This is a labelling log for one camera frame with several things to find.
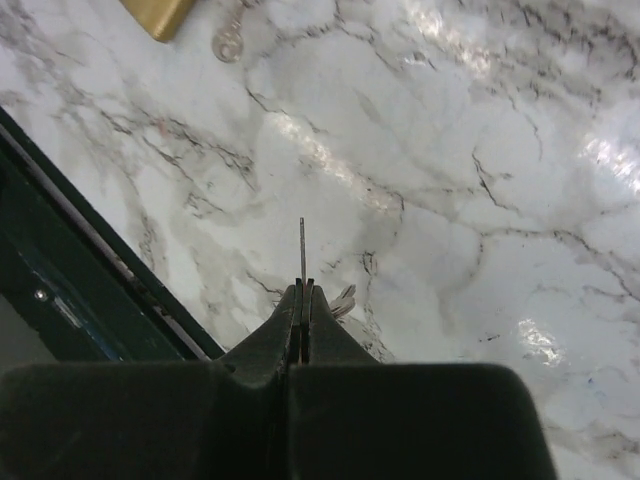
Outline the large brass padlock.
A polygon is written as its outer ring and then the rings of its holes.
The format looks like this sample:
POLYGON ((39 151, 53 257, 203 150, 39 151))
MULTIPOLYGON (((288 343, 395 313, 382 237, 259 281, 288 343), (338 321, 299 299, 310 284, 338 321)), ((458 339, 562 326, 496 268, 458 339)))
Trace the large brass padlock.
POLYGON ((154 40, 171 41, 192 10, 195 0, 121 0, 134 20, 154 40))

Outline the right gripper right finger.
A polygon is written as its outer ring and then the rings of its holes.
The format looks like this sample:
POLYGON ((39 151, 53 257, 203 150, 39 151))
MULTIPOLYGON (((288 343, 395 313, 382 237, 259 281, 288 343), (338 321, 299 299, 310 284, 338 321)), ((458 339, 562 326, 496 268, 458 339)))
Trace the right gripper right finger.
POLYGON ((383 364, 304 288, 287 382, 292 479, 553 479, 532 396, 486 363, 383 364))

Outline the yellow padlock key bunch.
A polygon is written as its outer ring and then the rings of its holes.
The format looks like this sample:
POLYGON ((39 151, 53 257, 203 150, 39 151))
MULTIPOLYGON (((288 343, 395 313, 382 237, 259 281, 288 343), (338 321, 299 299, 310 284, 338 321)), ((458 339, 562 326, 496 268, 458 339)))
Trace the yellow padlock key bunch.
MULTIPOLYGON (((306 231, 305 219, 299 219, 299 249, 300 249, 300 274, 303 287, 308 284, 306 261, 306 231)), ((330 311, 335 319, 340 319, 350 313, 356 305, 356 285, 350 284, 329 303, 330 311)))

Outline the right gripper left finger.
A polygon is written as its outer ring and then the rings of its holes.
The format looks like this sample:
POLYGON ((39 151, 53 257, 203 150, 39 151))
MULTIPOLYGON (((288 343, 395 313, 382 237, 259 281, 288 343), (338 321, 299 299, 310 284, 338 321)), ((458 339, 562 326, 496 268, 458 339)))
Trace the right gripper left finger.
POLYGON ((282 479, 303 286, 211 361, 31 364, 1 377, 5 479, 282 479))

